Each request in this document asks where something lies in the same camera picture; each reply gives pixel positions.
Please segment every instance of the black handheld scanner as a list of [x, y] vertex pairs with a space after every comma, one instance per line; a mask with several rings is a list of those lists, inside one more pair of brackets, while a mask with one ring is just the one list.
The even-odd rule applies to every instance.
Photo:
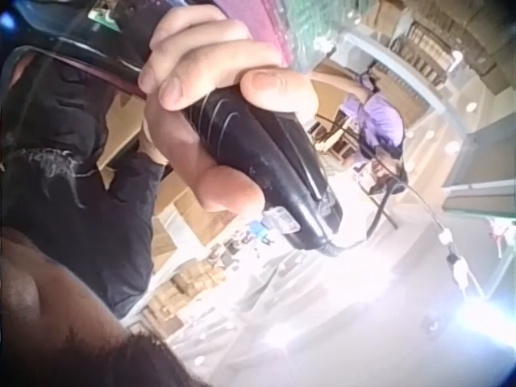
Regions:
[[[117, 32], [91, 20], [79, 2], [15, 2], [2, 15], [2, 96], [17, 61], [35, 50], [143, 97], [136, 86], [139, 71], [150, 53], [152, 33], [171, 6], [161, 0], [119, 0], [111, 16], [120, 27]], [[245, 173], [263, 190], [265, 222], [294, 248], [338, 255], [331, 240], [342, 209], [294, 114], [252, 106], [238, 86], [215, 90], [184, 114], [219, 164]]]

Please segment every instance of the person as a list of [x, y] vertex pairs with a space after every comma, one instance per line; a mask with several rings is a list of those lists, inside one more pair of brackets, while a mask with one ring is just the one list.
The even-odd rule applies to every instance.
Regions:
[[[217, 165], [180, 110], [213, 89], [234, 84], [240, 85], [250, 103], [264, 109], [312, 116], [317, 110], [310, 79], [281, 68], [281, 54], [249, 36], [242, 23], [227, 20], [216, 7], [173, 9], [158, 24], [152, 54], [139, 77], [139, 86], [148, 96], [148, 134], [157, 151], [206, 209], [227, 209], [242, 216], [261, 212], [263, 193], [242, 173]], [[101, 89], [108, 94], [112, 91], [45, 60], [36, 57], [27, 64], [7, 97], [16, 96], [17, 102], [6, 101], [2, 106], [2, 130], [23, 139], [24, 149], [38, 148], [40, 140], [50, 147], [38, 149], [44, 156], [20, 152], [22, 156], [9, 158], [20, 148], [15, 141], [6, 142], [11, 153], [4, 154], [6, 171], [2, 174], [2, 193], [9, 199], [3, 203], [9, 222], [2, 224], [2, 385], [205, 385], [188, 374], [165, 343], [151, 335], [131, 334], [113, 313], [124, 303], [123, 292], [127, 299], [135, 295], [135, 289], [124, 285], [127, 273], [138, 275], [132, 262], [135, 257], [124, 261], [115, 249], [146, 248], [150, 232], [144, 230], [146, 211], [155, 192], [152, 185], [163, 167], [150, 156], [153, 147], [148, 152], [140, 149], [125, 167], [119, 167], [118, 187], [113, 181], [108, 193], [87, 188], [88, 179], [92, 181], [89, 187], [101, 184], [92, 164], [102, 149], [102, 115], [111, 99], [110, 95], [95, 96]], [[48, 80], [39, 75], [40, 70]], [[50, 81], [60, 71], [71, 72], [72, 94], [60, 88], [63, 82], [54, 85]], [[81, 77], [88, 79], [87, 87]], [[21, 95], [26, 84], [32, 89], [24, 90], [23, 100], [16, 93]], [[45, 94], [48, 90], [55, 94]], [[57, 133], [58, 138], [49, 139], [47, 133]], [[23, 172], [17, 176], [11, 169]], [[50, 177], [46, 188], [38, 169]], [[24, 181], [24, 177], [34, 177], [34, 181]], [[9, 210], [17, 198], [7, 192], [11, 188], [27, 206], [18, 207], [13, 216]], [[28, 201], [31, 196], [25, 191], [29, 189], [38, 191], [41, 202]], [[50, 204], [57, 194], [60, 207]], [[96, 204], [90, 194], [109, 194], [113, 200], [102, 198]], [[106, 225], [99, 224], [99, 219]], [[142, 255], [148, 259], [146, 252]], [[146, 275], [140, 273], [140, 284]], [[119, 287], [114, 303], [110, 301], [111, 281]]]
[[[311, 78], [333, 85], [348, 93], [335, 117], [335, 126], [341, 127], [348, 119], [355, 119], [359, 128], [359, 149], [347, 161], [347, 167], [361, 168], [372, 162], [372, 172], [377, 183], [370, 195], [385, 192], [393, 182], [392, 175], [404, 183], [408, 176], [403, 163], [405, 128], [402, 117], [378, 89], [369, 71], [360, 74], [357, 80], [313, 72]], [[404, 191], [400, 185], [393, 192]]]

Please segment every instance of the purple shirt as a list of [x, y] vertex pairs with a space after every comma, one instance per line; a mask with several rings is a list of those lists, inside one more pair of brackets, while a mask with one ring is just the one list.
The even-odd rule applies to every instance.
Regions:
[[[372, 89], [372, 83], [366, 74], [359, 77], [359, 82], [367, 89]], [[368, 147], [374, 149], [380, 146], [389, 153], [399, 152], [399, 149], [396, 148], [401, 148], [405, 134], [403, 120], [383, 95], [375, 93], [362, 105], [353, 94], [350, 94], [340, 109], [345, 115], [356, 120], [360, 129], [360, 139]]]

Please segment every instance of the fingernail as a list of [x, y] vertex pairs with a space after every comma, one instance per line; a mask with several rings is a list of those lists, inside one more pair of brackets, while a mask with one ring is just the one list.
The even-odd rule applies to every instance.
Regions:
[[148, 66], [144, 66], [142, 72], [139, 74], [138, 85], [146, 94], [150, 94], [156, 84], [156, 77], [154, 72]]
[[275, 73], [256, 73], [252, 77], [252, 85], [255, 89], [274, 91], [281, 87], [283, 80]]
[[160, 89], [160, 102], [164, 108], [172, 110], [182, 95], [181, 80], [178, 77], [172, 77]]

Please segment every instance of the hand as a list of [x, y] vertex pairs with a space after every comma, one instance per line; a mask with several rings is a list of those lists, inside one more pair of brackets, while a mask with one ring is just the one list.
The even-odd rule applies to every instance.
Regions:
[[138, 137], [138, 152], [145, 153], [151, 158], [156, 164], [166, 165], [169, 161], [157, 150], [156, 146], [152, 143], [148, 134], [147, 121], [144, 120], [142, 131]]
[[214, 89], [240, 83], [250, 103], [308, 119], [318, 107], [310, 79], [280, 69], [282, 56], [272, 45], [253, 41], [244, 24], [227, 20], [214, 6], [172, 9], [157, 26], [151, 49], [139, 86], [148, 95], [145, 115], [152, 141], [205, 209], [260, 213], [264, 195], [259, 186], [217, 165], [180, 110]]

